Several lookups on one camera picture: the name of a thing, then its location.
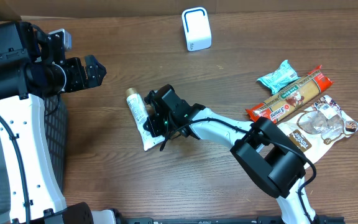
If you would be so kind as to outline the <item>white shampoo tube gold cap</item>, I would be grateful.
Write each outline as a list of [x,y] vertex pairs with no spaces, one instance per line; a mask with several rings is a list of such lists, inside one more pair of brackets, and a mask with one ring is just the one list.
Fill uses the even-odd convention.
[[163,142],[163,136],[153,137],[151,132],[144,128],[144,124],[147,122],[149,114],[142,97],[135,88],[126,90],[126,101],[140,133],[144,151],[148,151]]

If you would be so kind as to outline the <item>orange spaghetti pasta package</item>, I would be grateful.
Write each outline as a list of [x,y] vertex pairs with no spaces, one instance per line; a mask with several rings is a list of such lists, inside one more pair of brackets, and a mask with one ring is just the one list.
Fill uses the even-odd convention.
[[334,82],[322,73],[321,67],[322,65],[317,66],[306,76],[287,85],[270,98],[251,109],[246,109],[250,119],[257,121],[264,117],[277,123],[327,90]]

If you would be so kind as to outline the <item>teal snack wrapper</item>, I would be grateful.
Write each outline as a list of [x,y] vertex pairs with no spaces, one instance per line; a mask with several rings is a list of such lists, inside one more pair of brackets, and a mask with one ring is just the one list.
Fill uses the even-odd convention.
[[284,60],[274,72],[258,78],[257,81],[270,89],[272,95],[274,95],[298,79],[300,77],[297,72],[292,68],[288,60]]

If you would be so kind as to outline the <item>beige brown snack pouch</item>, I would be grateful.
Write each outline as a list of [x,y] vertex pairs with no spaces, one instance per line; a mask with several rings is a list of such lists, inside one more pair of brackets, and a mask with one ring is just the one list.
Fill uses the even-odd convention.
[[358,131],[358,122],[330,96],[324,95],[278,127],[312,163],[316,163],[335,142]]

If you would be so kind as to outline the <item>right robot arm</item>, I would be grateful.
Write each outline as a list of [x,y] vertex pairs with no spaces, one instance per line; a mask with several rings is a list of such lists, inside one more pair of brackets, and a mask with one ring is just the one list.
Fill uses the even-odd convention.
[[237,121],[204,105],[189,105],[171,85],[150,91],[144,98],[153,109],[144,128],[165,141],[180,134],[212,141],[229,148],[253,183],[275,198],[284,223],[317,223],[305,187],[306,168],[315,168],[305,154],[271,120]]

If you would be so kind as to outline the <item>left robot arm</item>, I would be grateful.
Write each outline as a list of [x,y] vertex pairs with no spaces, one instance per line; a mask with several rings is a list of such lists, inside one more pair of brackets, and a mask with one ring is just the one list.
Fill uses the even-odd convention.
[[93,55],[66,58],[65,29],[46,33],[30,22],[0,24],[0,140],[10,188],[11,223],[115,223],[112,210],[67,205],[53,172],[44,100],[102,84]]

